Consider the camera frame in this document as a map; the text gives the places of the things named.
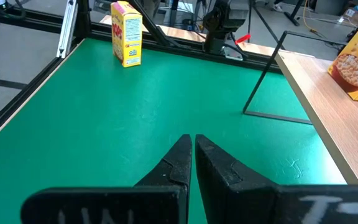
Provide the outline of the green table mat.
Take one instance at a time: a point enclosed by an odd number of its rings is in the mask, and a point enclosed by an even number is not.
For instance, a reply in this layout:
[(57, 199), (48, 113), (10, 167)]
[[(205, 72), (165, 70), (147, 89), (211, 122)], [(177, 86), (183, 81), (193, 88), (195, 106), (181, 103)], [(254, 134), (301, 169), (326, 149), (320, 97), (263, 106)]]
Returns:
[(143, 50), (124, 68), (85, 40), (0, 131), (0, 224), (49, 187), (132, 186), (183, 134), (279, 184), (343, 184), (315, 128), (247, 116), (260, 71)]

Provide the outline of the silver aluminium strut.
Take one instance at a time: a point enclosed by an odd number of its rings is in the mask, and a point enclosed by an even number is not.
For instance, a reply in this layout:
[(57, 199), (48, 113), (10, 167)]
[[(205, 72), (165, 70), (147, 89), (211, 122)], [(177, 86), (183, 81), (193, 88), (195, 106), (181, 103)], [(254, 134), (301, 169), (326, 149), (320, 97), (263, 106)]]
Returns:
[(70, 52), (77, 13), (78, 1), (67, 0), (57, 48), (57, 57), (59, 58), (65, 58)]

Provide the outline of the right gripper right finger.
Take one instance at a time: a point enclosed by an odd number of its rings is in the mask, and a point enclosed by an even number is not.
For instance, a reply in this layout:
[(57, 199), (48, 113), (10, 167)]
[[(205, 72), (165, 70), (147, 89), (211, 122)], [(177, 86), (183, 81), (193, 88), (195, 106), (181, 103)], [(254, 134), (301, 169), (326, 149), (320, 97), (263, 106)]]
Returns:
[(280, 185), (196, 135), (209, 224), (358, 224), (358, 185)]

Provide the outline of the black table frame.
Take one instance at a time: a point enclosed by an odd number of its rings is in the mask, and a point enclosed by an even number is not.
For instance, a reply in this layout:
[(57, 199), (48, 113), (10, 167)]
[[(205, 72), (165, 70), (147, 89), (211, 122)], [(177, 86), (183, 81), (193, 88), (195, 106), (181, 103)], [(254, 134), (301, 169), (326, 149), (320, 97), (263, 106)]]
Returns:
[[(111, 32), (108, 31), (108, 26), (106, 24), (98, 24), (90, 20), (91, 9), (89, 8), (88, 0), (80, 0), (75, 4), (75, 7), (79, 8), (79, 14), (74, 16), (74, 39), (69, 41), (69, 54), (73, 53), (75, 47), (79, 46), (87, 37), (103, 41), (111, 39)], [(63, 16), (24, 9), (20, 6), (12, 6), (6, 11), (0, 12), (0, 23), (56, 34), (61, 31), (64, 19)], [(146, 28), (152, 30), (149, 34), (145, 33), (145, 39), (143, 40), (142, 45), (146, 49), (225, 63), (238, 67), (256, 70), (266, 69), (268, 72), (281, 74), (278, 64), (270, 59), (272, 55), (271, 53), (258, 54), (247, 51), (247, 60), (235, 61), (224, 58), (223, 56), (207, 54), (203, 51), (201, 43), (195, 40), (186, 40), (168, 36), (163, 33), (161, 28), (158, 28), (153, 24), (147, 25)], [(2, 130), (4, 125), (14, 117), (14, 113), (18, 112), (20, 107), (25, 105), (25, 102), (36, 94), (63, 62), (64, 58), (61, 55), (53, 58), (52, 61), (37, 76), (35, 76), (30, 83), (26, 84), (13, 100), (0, 111), (0, 130)]]

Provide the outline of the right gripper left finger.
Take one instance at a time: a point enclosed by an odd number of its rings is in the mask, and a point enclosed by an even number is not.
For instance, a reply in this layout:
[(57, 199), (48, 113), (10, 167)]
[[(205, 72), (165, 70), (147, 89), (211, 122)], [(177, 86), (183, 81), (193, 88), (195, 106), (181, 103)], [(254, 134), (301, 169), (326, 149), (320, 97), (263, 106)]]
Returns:
[(192, 141), (182, 135), (132, 187), (54, 187), (28, 197), (22, 224), (187, 224)]

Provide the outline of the wooden shelf with black legs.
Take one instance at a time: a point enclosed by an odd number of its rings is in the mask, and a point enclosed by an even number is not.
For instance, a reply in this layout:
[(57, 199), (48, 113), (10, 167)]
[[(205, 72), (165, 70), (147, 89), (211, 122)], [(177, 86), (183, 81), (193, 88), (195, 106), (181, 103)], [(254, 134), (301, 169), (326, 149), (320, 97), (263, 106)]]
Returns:
[(350, 99), (328, 75), (329, 61), (282, 50), (289, 35), (296, 32), (283, 32), (242, 110), (247, 111), (271, 64), (276, 62), (345, 181), (358, 184), (358, 101)]

